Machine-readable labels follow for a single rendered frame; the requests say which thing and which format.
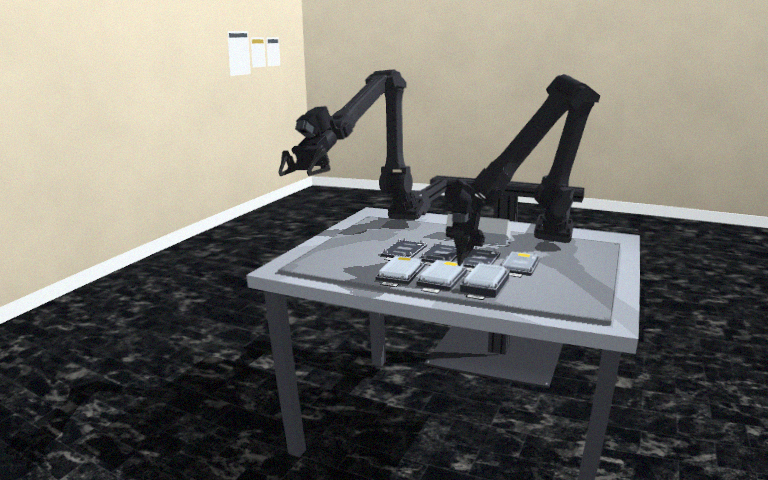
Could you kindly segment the grey perforated work table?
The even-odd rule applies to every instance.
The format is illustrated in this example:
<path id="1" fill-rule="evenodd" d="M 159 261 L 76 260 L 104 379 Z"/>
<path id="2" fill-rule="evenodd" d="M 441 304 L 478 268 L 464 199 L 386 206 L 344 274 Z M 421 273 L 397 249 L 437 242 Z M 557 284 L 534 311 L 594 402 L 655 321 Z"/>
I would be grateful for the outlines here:
<path id="1" fill-rule="evenodd" d="M 282 268 L 278 274 L 317 281 L 433 299 L 445 302 L 581 321 L 611 326 L 620 243 L 572 238 L 570 243 L 537 239 L 532 233 L 510 233 L 505 247 L 483 245 L 477 249 L 499 251 L 492 265 L 500 266 L 509 252 L 541 256 L 532 275 L 512 277 L 496 297 L 467 298 L 460 284 L 439 293 L 421 291 L 416 281 L 397 287 L 380 285 L 375 276 L 389 260 L 381 256 L 398 239 L 427 243 L 412 258 L 419 258 L 434 243 L 445 241 L 446 224 L 367 216 Z"/>

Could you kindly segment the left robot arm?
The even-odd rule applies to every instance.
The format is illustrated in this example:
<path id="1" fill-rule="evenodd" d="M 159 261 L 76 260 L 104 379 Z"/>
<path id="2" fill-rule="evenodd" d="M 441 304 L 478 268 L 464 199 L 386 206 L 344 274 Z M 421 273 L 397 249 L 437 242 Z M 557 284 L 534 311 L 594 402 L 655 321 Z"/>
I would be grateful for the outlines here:
<path id="1" fill-rule="evenodd" d="M 478 229 L 482 200 L 489 206 L 497 202 L 518 167 L 568 111 L 553 165 L 536 188 L 534 199 L 539 203 L 538 207 L 545 207 L 544 214 L 538 216 L 536 233 L 570 237 L 573 220 L 566 215 L 571 205 L 569 177 L 594 106 L 591 102 L 599 102 L 600 95 L 587 84 L 566 74 L 558 75 L 546 91 L 549 96 L 543 105 L 507 148 L 480 172 L 471 186 L 457 179 L 446 188 L 445 198 L 453 203 L 452 227 Z"/>

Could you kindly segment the grey operator panel with colored buttons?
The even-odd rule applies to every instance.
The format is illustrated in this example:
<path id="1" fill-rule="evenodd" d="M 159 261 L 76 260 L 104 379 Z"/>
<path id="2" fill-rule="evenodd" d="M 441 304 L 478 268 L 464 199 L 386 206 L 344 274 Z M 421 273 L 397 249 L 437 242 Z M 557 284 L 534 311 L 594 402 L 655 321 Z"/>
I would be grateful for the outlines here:
<path id="1" fill-rule="evenodd" d="M 452 214 L 448 214 L 446 227 L 447 226 L 452 227 L 452 224 L 453 224 Z M 483 245 L 505 247 L 511 238 L 510 237 L 511 226 L 512 224 L 507 219 L 480 217 L 478 229 L 482 230 L 485 236 L 485 242 L 483 243 Z M 506 243 L 506 238 L 507 238 L 507 243 Z M 446 228 L 445 228 L 444 240 L 454 241 L 454 238 L 451 239 L 450 237 L 446 237 Z"/>

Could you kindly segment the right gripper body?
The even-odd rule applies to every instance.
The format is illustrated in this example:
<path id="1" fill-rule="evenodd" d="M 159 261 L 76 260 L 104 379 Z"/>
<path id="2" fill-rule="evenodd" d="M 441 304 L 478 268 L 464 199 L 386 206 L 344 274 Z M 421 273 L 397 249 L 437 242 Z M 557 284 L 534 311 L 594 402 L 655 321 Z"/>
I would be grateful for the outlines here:
<path id="1" fill-rule="evenodd" d="M 295 166 L 296 170 L 308 170 L 308 167 L 309 167 L 309 165 L 310 165 L 310 163 L 311 163 L 311 161 L 312 161 L 312 159 L 313 159 L 317 149 L 324 149 L 325 153 L 326 153 L 326 156 L 327 156 L 327 159 L 328 159 L 328 162 L 330 162 L 329 158 L 328 158 L 328 155 L 327 155 L 327 152 L 329 151 L 327 148 L 329 146 L 326 149 L 325 148 L 320 148 L 320 147 L 323 147 L 323 145 L 294 146 L 291 150 L 292 150 L 292 153 L 295 154 L 295 156 L 296 156 L 296 159 L 297 159 L 296 163 L 294 162 L 292 156 L 291 156 L 291 158 L 292 158 L 292 161 L 294 163 L 294 166 Z"/>

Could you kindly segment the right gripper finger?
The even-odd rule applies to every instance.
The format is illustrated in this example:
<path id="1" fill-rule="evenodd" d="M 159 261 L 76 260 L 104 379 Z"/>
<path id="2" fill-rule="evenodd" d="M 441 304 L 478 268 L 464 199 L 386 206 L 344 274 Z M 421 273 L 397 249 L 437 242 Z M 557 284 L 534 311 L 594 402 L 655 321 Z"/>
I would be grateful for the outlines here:
<path id="1" fill-rule="evenodd" d="M 318 169 L 318 170 L 312 171 L 314 165 L 318 161 L 319 161 L 319 164 L 320 164 L 321 168 Z M 307 170 L 308 176 L 312 176 L 312 175 L 315 175 L 315 174 L 327 172 L 327 171 L 330 171 L 330 170 L 331 170 L 331 168 L 330 168 L 330 165 L 329 165 L 329 162 L 328 162 L 325 150 L 324 149 L 317 149 L 317 151 L 316 151 L 316 153 L 315 153 L 315 155 L 314 155 L 314 157 L 313 157 L 313 159 L 312 159 L 312 161 L 311 161 L 311 163 L 310 163 L 310 165 L 308 167 L 308 170 Z"/>
<path id="2" fill-rule="evenodd" d="M 287 160 L 287 162 L 286 162 L 286 160 Z M 283 168 L 284 168 L 285 163 L 287 163 L 288 168 L 287 168 L 287 170 L 282 171 Z M 289 151 L 288 150 L 284 150 L 282 152 L 281 165 L 280 165 L 279 172 L 278 172 L 279 176 L 284 176 L 284 175 L 287 175 L 287 174 L 295 172 L 295 171 L 296 171 L 296 168 L 294 166 L 294 163 L 292 161 L 292 158 L 290 156 Z"/>

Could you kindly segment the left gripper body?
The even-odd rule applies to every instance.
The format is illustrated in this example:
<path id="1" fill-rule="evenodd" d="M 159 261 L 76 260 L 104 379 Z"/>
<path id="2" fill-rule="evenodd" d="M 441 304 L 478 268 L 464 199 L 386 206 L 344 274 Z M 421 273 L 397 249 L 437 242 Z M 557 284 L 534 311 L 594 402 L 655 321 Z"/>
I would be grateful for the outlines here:
<path id="1" fill-rule="evenodd" d="M 447 226 L 446 237 L 450 237 L 451 239 L 453 239 L 454 236 L 460 236 L 461 239 L 462 237 L 469 237 L 473 242 L 474 246 L 479 246 L 479 247 L 482 247 L 485 241 L 485 237 L 482 230 Z"/>

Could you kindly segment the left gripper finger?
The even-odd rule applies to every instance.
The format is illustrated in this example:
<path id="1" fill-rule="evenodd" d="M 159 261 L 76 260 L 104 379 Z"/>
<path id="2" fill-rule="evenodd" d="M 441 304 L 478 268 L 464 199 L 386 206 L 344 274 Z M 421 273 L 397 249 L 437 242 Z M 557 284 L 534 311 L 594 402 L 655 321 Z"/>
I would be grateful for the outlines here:
<path id="1" fill-rule="evenodd" d="M 460 256 L 459 256 L 459 266 L 462 265 L 464 259 L 467 257 L 467 255 L 472 251 L 474 248 L 474 244 L 471 241 L 469 237 L 463 237 L 462 243 L 461 243 L 461 250 L 460 250 Z"/>
<path id="2" fill-rule="evenodd" d="M 457 265 L 459 264 L 461 241 L 462 241 L 462 239 L 461 239 L 460 236 L 454 236 L 454 243 L 455 243 L 456 252 L 457 252 Z"/>

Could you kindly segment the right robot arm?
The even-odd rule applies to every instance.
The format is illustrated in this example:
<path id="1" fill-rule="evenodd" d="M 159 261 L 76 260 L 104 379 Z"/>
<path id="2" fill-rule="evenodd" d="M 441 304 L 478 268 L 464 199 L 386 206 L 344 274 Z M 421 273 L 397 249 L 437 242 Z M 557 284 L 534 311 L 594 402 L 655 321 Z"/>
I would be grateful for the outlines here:
<path id="1" fill-rule="evenodd" d="M 298 146 L 323 145 L 325 149 L 329 146 L 330 150 L 337 140 L 342 140 L 353 132 L 352 128 L 359 118 L 384 93 L 387 157 L 385 166 L 381 167 L 379 187 L 383 193 L 393 193 L 393 202 L 388 208 L 389 214 L 416 215 L 424 202 L 422 198 L 415 198 L 411 192 L 413 179 L 410 166 L 405 166 L 403 158 L 402 98 L 407 82 L 395 69 L 374 71 L 365 82 L 366 85 L 332 116 L 326 106 L 314 107 L 300 116 L 296 120 L 295 130 L 305 138 Z M 396 87 L 397 85 L 400 87 Z"/>

